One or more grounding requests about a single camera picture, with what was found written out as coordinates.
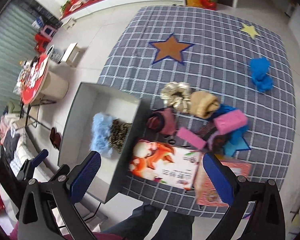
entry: slipper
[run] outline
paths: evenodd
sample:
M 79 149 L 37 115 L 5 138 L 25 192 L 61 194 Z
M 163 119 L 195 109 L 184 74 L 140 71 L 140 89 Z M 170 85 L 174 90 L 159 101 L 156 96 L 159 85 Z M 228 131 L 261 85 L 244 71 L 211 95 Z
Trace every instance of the slipper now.
M 54 140 L 53 140 L 53 144 L 52 145 L 57 150 L 60 150 L 61 140 L 62 140 L 61 134 L 59 132 L 56 133 L 55 136 L 54 136 Z
M 53 145 L 53 141 L 54 141 L 54 137 L 55 137 L 56 133 L 57 133 L 57 129 L 55 127 L 52 127 L 50 136 L 49 136 L 52 145 Z

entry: person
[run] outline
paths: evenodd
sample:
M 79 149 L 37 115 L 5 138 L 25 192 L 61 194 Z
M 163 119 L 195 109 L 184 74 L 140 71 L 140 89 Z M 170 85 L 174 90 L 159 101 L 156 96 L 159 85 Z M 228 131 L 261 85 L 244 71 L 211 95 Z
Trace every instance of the person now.
M 135 208 L 132 215 L 124 221 L 101 233 L 94 232 L 93 234 L 98 240 L 143 240 L 150 232 L 160 212 L 160 208 L 144 203 Z M 152 240 L 191 240 L 193 222 L 193 216 L 168 212 Z M 17 235 L 18 224 L 9 237 L 11 240 L 17 240 Z M 72 240 L 70 235 L 64 235 L 63 237 Z

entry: red tabletop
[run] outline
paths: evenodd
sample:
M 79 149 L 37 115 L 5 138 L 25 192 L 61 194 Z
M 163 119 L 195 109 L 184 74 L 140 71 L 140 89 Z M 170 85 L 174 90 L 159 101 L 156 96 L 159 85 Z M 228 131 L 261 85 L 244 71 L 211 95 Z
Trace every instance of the red tabletop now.
M 22 102 L 25 105 L 32 103 L 39 94 L 48 72 L 47 63 L 48 56 L 46 54 L 41 54 L 37 65 L 34 67 L 34 71 L 31 72 L 31 75 L 25 82 L 26 89 L 24 89 L 21 94 Z

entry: star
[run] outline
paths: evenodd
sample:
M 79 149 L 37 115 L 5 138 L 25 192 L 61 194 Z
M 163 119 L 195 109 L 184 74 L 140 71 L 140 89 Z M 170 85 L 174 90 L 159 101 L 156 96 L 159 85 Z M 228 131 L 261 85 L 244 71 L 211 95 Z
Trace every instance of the star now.
M 182 65 L 184 65 L 182 52 L 194 45 L 192 43 L 178 41 L 173 33 L 165 41 L 151 41 L 149 44 L 158 50 L 155 54 L 153 64 L 165 58 L 172 58 Z
M 254 25 L 246 25 L 244 23 L 241 23 L 243 28 L 240 29 L 239 31 L 242 31 L 242 32 L 245 32 L 245 33 L 248 33 L 250 35 L 250 37 L 254 40 L 256 36 L 260 36 L 261 35 L 256 31 Z
M 233 157 L 236 151 L 248 151 L 251 150 L 250 146 L 247 144 L 246 140 L 241 137 L 236 145 L 227 142 L 223 146 L 224 154 L 229 157 Z

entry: yellow star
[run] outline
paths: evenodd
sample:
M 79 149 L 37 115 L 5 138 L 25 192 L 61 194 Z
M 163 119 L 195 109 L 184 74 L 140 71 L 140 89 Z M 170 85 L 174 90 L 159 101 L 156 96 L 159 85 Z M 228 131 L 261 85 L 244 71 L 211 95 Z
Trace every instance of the yellow star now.
M 182 52 L 194 45 L 178 41 L 173 34 L 165 41 L 152 41 L 149 43 L 158 50 L 153 64 L 169 57 L 183 65 Z
M 243 28 L 240 29 L 240 31 L 248 33 L 250 35 L 250 37 L 254 40 L 256 36 L 260 36 L 261 35 L 256 31 L 254 25 L 246 25 L 244 23 L 241 23 Z

